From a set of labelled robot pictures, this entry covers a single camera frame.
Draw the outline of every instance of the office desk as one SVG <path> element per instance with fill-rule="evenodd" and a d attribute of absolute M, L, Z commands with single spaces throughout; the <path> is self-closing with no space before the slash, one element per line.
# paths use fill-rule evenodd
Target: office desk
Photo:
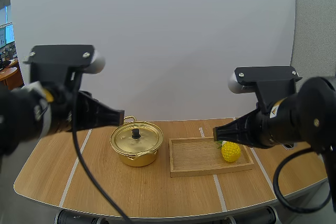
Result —
<path fill-rule="evenodd" d="M 13 76 L 17 72 L 17 68 L 5 68 L 0 70 L 0 81 L 3 81 L 4 85 L 7 86 L 7 79 Z"/>
<path fill-rule="evenodd" d="M 21 87 L 24 84 L 21 70 L 20 70 L 19 61 L 17 60 L 17 58 L 13 59 L 11 63 L 0 72 L 3 72 L 6 69 L 13 68 L 13 67 L 17 68 L 17 71 L 13 75 L 7 77 L 6 82 L 4 83 L 6 86 L 8 86 L 9 90 Z"/>
<path fill-rule="evenodd" d="M 16 59 L 13 59 L 13 60 L 11 60 L 11 63 L 7 66 L 7 67 L 5 67 L 4 69 L 6 69 L 6 68 L 11 68 L 12 66 L 14 66 L 14 65 L 16 65 L 16 64 L 18 64 L 19 63 L 19 61 L 18 61 L 18 59 L 16 58 Z"/>
<path fill-rule="evenodd" d="M 170 177 L 170 138 L 201 137 L 200 128 L 206 137 L 212 136 L 213 127 L 232 120 L 153 122 L 163 131 L 164 141 L 156 161 L 146 167 L 129 167 L 119 160 L 110 145 L 115 127 L 79 132 L 78 140 L 80 145 L 84 143 L 83 157 L 95 178 L 129 216 L 167 221 L 205 220 L 275 202 L 271 181 L 277 165 L 289 154 L 308 147 L 306 143 L 299 143 L 293 150 L 282 146 L 268 150 L 248 148 L 256 164 L 252 170 Z M 280 189 L 286 195 L 303 193 L 326 177 L 318 156 L 306 154 L 284 167 Z M 14 189 L 22 196 L 56 207 L 118 216 L 94 188 L 80 164 L 77 166 L 70 133 L 40 140 L 18 175 Z"/>

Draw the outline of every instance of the black cable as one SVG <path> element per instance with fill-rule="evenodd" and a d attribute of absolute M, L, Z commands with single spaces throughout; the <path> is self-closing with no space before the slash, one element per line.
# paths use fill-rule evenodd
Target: black cable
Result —
<path fill-rule="evenodd" d="M 84 168 L 86 174 L 96 187 L 96 189 L 104 196 L 104 198 L 111 204 L 111 206 L 124 218 L 124 220 L 128 224 L 133 224 L 132 220 L 121 210 L 121 208 L 113 201 L 113 199 L 104 191 L 104 189 L 99 185 L 99 183 L 96 181 L 94 176 L 91 174 L 88 166 L 86 165 L 82 154 L 80 153 L 80 148 L 77 140 L 77 118 L 76 118 L 76 106 L 77 106 L 77 96 L 78 96 L 78 90 L 80 87 L 80 80 L 81 77 L 78 74 L 75 74 L 74 77 L 74 83 L 75 83 L 75 92 L 73 93 L 73 101 L 72 101 L 72 139 L 74 140 L 74 145 L 76 149 L 76 153 L 79 159 L 80 164 Z"/>
<path fill-rule="evenodd" d="M 294 159 L 294 158 L 296 158 L 300 155 L 303 155 L 303 154 L 309 153 L 309 152 L 313 152 L 313 151 L 314 150 L 312 148 L 307 148 L 307 149 L 303 149 L 303 150 L 300 150 L 298 152 L 295 152 L 295 153 L 289 155 L 279 164 L 279 166 L 277 167 L 277 169 L 274 172 L 273 189 L 274 189 L 275 196 L 278 198 L 278 200 L 280 201 L 280 203 L 284 207 L 288 208 L 289 210 L 291 210 L 293 212 L 297 212 L 299 214 L 310 214 L 312 212 L 316 212 L 316 211 L 322 209 L 323 207 L 325 207 L 331 199 L 331 192 L 329 192 L 327 199 L 321 205 L 319 205 L 317 207 L 312 207 L 312 208 L 295 207 L 295 206 L 290 205 L 289 202 L 285 199 L 285 197 L 280 192 L 279 175 L 280 175 L 280 171 L 284 167 L 284 165 L 286 165 L 289 161 L 291 161 L 292 159 Z"/>

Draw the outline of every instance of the pot handle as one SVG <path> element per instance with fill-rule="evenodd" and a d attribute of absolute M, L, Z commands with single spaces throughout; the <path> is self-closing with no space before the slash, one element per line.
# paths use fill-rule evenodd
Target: pot handle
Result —
<path fill-rule="evenodd" d="M 139 157 L 142 157 L 144 155 L 148 155 L 148 154 L 156 154 L 156 152 L 153 152 L 152 150 L 149 151 L 145 151 L 145 152 L 139 152 L 135 155 L 135 157 L 128 157 L 131 160 L 137 160 Z"/>
<path fill-rule="evenodd" d="M 129 115 L 129 116 L 124 117 L 124 123 L 125 123 L 125 120 L 130 119 L 130 118 L 133 119 L 134 122 L 137 121 L 135 116 Z"/>

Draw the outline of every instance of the label sticker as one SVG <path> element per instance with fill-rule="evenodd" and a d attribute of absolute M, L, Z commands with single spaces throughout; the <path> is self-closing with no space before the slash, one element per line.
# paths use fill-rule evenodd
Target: label sticker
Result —
<path fill-rule="evenodd" d="M 271 109 L 271 113 L 269 113 L 269 118 L 275 118 L 277 116 L 279 106 L 280 106 L 280 104 L 283 100 L 284 99 L 282 99 L 282 100 L 280 100 L 280 101 L 278 101 L 274 104 L 274 106 Z"/>

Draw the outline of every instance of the yellow fruit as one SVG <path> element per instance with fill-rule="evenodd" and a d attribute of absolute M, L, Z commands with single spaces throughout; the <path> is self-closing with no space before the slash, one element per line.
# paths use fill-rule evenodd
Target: yellow fruit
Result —
<path fill-rule="evenodd" d="M 222 146 L 222 155 L 225 161 L 234 162 L 240 157 L 240 147 L 238 144 L 232 142 L 226 142 Z"/>

